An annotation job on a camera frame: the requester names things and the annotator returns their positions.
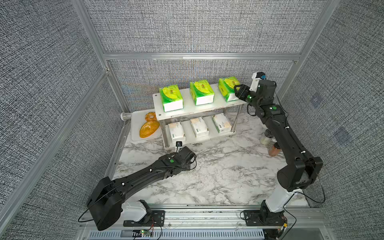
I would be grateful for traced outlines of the green tissue pack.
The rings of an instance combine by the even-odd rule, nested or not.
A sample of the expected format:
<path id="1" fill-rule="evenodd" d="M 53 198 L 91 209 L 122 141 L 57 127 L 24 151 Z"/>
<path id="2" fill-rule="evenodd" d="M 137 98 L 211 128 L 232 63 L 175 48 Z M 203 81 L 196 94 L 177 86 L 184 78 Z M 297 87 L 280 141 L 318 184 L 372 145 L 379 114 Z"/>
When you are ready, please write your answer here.
<path id="1" fill-rule="evenodd" d="M 184 100 L 178 85 L 159 88 L 164 112 L 181 110 L 184 108 Z"/>
<path id="2" fill-rule="evenodd" d="M 241 83 L 236 77 L 219 79 L 218 88 L 226 102 L 236 101 L 239 99 L 235 95 L 234 87 L 240 84 Z"/>
<path id="3" fill-rule="evenodd" d="M 190 94 L 196 106 L 214 102 L 215 93 L 207 80 L 190 82 Z"/>

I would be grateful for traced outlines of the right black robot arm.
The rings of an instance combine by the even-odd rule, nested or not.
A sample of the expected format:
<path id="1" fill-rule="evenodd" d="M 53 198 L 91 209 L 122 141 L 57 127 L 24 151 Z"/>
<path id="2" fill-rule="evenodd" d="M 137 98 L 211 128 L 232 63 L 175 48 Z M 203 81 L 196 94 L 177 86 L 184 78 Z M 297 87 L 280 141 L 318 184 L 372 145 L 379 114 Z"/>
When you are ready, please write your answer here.
<path id="1" fill-rule="evenodd" d="M 274 104 L 276 86 L 274 81 L 257 79 L 251 87 L 234 87 L 236 97 L 252 106 L 256 116 L 272 132 L 286 159 L 287 165 L 277 173 L 279 184 L 264 203 L 271 213 L 283 211 L 295 193 L 313 184 L 323 166 L 323 160 L 314 157 L 300 142 L 283 108 Z"/>

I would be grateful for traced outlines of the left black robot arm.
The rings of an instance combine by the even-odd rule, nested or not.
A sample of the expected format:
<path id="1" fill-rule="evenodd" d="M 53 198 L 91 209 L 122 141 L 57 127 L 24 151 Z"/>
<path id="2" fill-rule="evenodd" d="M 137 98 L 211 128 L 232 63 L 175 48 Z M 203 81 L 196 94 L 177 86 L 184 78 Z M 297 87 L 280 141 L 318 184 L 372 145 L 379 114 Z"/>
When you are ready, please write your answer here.
<path id="1" fill-rule="evenodd" d="M 148 167 L 129 176 L 101 179 L 87 200 L 87 210 L 97 229 L 103 231 L 115 224 L 124 211 L 123 203 L 137 192 L 155 182 L 192 170 L 191 165 L 197 163 L 196 158 L 194 152 L 183 147 L 179 152 L 159 157 Z"/>

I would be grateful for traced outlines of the white tissue pack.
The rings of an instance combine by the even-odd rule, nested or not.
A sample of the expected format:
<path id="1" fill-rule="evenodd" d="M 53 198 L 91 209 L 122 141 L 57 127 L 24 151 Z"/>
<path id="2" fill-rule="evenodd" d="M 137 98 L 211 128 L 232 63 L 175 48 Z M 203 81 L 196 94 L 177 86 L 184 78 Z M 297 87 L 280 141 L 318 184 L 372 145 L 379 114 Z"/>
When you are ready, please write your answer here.
<path id="1" fill-rule="evenodd" d="M 219 134 L 230 132 L 232 125 L 224 113 L 213 115 L 213 123 Z"/>
<path id="2" fill-rule="evenodd" d="M 191 119 L 190 123 L 196 138 L 202 138 L 209 135 L 209 128 L 202 117 Z"/>
<path id="3" fill-rule="evenodd" d="M 186 135 L 181 122 L 168 124 L 170 137 L 173 143 L 185 141 Z"/>

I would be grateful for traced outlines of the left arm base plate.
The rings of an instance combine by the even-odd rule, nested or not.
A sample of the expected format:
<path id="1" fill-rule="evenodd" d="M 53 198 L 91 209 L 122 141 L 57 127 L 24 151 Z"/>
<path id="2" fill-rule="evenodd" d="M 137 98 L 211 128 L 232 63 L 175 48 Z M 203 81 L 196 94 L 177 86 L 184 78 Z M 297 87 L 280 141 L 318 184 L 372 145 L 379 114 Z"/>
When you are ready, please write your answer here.
<path id="1" fill-rule="evenodd" d="M 152 225 L 164 226 L 165 221 L 165 211 L 152 211 L 151 213 L 147 213 L 141 220 L 138 222 L 125 220 L 123 223 L 124 227 L 151 227 Z"/>

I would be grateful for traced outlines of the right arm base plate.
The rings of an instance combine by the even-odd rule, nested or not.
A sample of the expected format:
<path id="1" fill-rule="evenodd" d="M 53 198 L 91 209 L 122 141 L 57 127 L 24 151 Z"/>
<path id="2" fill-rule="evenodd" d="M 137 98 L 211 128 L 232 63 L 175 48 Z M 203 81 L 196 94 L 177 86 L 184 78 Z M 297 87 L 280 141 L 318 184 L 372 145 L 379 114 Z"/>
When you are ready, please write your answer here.
<path id="1" fill-rule="evenodd" d="M 286 223 L 284 212 L 271 213 L 268 210 L 246 210 L 244 219 L 249 227 L 283 226 Z"/>

